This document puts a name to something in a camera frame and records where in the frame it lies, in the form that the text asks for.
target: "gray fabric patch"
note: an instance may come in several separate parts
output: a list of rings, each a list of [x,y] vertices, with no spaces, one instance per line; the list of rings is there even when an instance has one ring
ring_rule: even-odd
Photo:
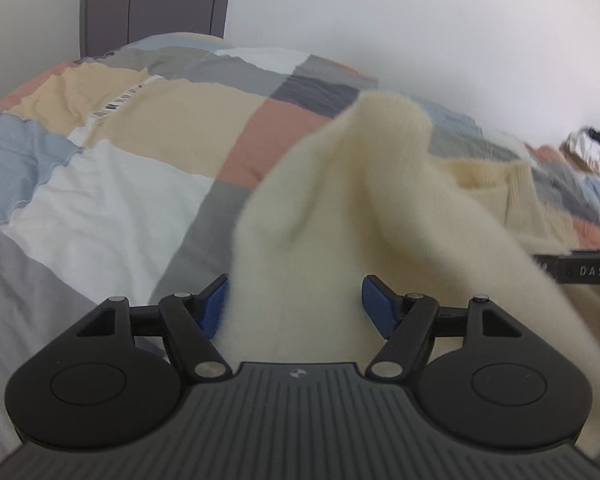
[[[160,50],[125,48],[104,59],[96,60],[112,68],[146,68],[150,75],[165,79],[184,78],[192,83],[218,83],[251,94],[269,97],[286,81],[286,75],[269,72],[231,56],[183,46],[166,46]]]
[[[358,90],[375,90],[378,88],[376,79],[367,79],[360,75],[347,72],[343,68],[337,66],[333,61],[324,59],[323,57],[314,56],[313,54],[307,60],[296,67],[294,75],[312,77],[321,79],[327,83],[337,85],[351,86]]]
[[[555,207],[556,209],[567,211],[567,208],[562,202],[560,190],[554,186],[553,179],[544,171],[536,170],[536,168],[532,168],[531,173],[534,178],[536,194],[538,195],[540,202]]]
[[[0,231],[0,460],[20,444],[4,408],[7,380],[93,307]]]
[[[186,48],[196,48],[213,52],[215,50],[229,50],[233,45],[222,41],[208,40],[202,36],[178,36],[176,34],[159,34],[158,36],[149,36],[143,40],[130,43],[125,48],[138,48],[140,50],[160,50],[166,46],[182,46]]]
[[[216,180],[202,202],[178,251],[151,294],[151,302],[178,291],[201,292],[220,274],[229,272],[232,237],[251,191]]]
[[[27,204],[37,186],[82,149],[65,136],[46,131],[36,121],[0,115],[0,222]]]
[[[243,92],[269,97],[288,76],[258,68],[239,57],[215,56],[187,65],[180,74],[192,83],[219,83]]]
[[[160,50],[124,48],[112,56],[95,59],[95,61],[111,68],[129,68],[138,70],[138,72],[146,68],[150,75],[178,79],[182,77],[182,72],[187,66],[198,63],[207,56],[217,57],[215,54],[199,48],[165,46]]]
[[[437,126],[431,133],[429,153],[440,158],[482,158],[499,162],[520,160],[511,150],[482,137],[458,135]]]

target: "pink fabric patch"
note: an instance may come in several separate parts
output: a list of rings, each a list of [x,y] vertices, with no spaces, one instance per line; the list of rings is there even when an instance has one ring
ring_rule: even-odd
[[[562,156],[562,153],[560,153],[555,148],[552,148],[551,146],[540,146],[540,148],[536,149],[532,148],[525,142],[525,148],[531,154],[531,156],[538,162],[564,162],[564,157]]]
[[[247,122],[218,180],[255,189],[298,140],[330,121],[296,105],[267,100]]]
[[[573,219],[573,230],[581,249],[600,249],[600,227],[581,218]]]

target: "dark gray fabric patch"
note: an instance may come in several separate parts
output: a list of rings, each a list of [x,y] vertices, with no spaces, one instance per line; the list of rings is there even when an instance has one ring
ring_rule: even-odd
[[[313,77],[291,75],[271,95],[271,98],[333,119],[353,104],[359,92],[357,88],[351,86],[327,83]]]
[[[229,272],[235,223],[251,191],[216,180],[151,294],[151,302],[178,291],[201,292]]]
[[[4,408],[7,380],[93,307],[0,231],[0,460],[20,444]]]
[[[346,85],[358,90],[375,90],[378,80],[367,79],[361,75],[347,72],[333,61],[311,55],[304,63],[296,67],[294,75],[320,79],[327,83]]]

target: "white fabric patch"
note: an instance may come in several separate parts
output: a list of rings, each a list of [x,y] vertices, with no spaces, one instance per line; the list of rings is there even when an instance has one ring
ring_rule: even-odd
[[[146,304],[212,183],[105,139],[56,168],[0,229],[91,301]]]
[[[286,48],[230,48],[216,50],[216,56],[239,57],[263,70],[290,75],[298,65],[304,63],[309,54]]]
[[[482,129],[482,136],[485,140],[512,151],[519,156],[520,159],[528,162],[532,168],[538,167],[538,162],[536,162],[536,160],[529,154],[529,152],[526,150],[524,142],[522,142],[519,138],[506,134],[505,132],[501,132],[500,130],[490,130],[488,128]]]

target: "cream knit sweater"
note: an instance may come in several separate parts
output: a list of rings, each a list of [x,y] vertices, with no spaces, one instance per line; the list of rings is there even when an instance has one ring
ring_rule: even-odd
[[[370,92],[287,153],[238,221],[216,345],[233,366],[363,368],[383,343],[360,305],[366,274],[446,305],[487,293],[584,371],[578,445],[597,456],[600,288],[560,288],[528,256],[575,246],[571,219],[538,202],[525,163],[436,159],[430,131],[412,101]]]

